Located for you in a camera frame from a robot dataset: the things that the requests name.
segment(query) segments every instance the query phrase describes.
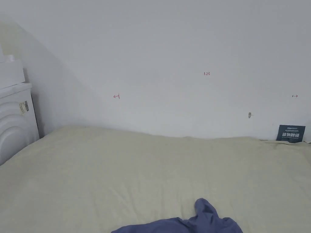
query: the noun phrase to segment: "white box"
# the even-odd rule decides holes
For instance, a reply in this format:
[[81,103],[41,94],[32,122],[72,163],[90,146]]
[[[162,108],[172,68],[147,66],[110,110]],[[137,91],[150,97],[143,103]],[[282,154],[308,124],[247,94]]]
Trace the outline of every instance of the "white box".
[[25,82],[21,60],[0,63],[0,89]]
[[0,165],[39,139],[30,83],[0,89]]
[[1,45],[0,45],[0,63],[2,63],[2,62],[5,62],[5,57],[3,55],[2,48],[1,48]]

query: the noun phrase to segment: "white cabinet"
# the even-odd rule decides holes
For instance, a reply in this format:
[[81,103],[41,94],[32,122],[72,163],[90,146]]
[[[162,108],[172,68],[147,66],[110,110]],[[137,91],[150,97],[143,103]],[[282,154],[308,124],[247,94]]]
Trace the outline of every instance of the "white cabinet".
[[30,83],[0,89],[0,165],[39,139]]

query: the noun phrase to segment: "beige bed sheet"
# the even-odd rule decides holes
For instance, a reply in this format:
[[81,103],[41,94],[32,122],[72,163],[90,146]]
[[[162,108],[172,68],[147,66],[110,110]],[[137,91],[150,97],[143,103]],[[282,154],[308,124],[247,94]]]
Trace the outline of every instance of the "beige bed sheet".
[[245,233],[310,232],[310,161],[307,143],[65,127],[0,167],[0,231],[111,232],[203,197]]

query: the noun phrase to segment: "barcode label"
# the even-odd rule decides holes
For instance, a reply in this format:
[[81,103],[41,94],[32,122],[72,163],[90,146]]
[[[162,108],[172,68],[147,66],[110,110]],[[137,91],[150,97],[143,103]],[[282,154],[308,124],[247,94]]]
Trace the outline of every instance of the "barcode label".
[[24,115],[26,112],[29,111],[29,107],[28,107],[27,101],[20,103],[20,110],[21,110],[21,114],[22,115]]
[[25,101],[25,107],[26,107],[26,110],[29,111],[29,107],[28,107],[27,101]]

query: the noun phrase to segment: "bed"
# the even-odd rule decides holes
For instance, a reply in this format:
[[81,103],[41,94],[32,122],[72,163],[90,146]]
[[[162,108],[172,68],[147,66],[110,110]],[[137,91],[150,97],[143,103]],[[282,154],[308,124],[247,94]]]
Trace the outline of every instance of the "bed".
[[0,230],[111,232],[205,198],[244,233],[310,232],[311,145],[68,126],[0,166]]

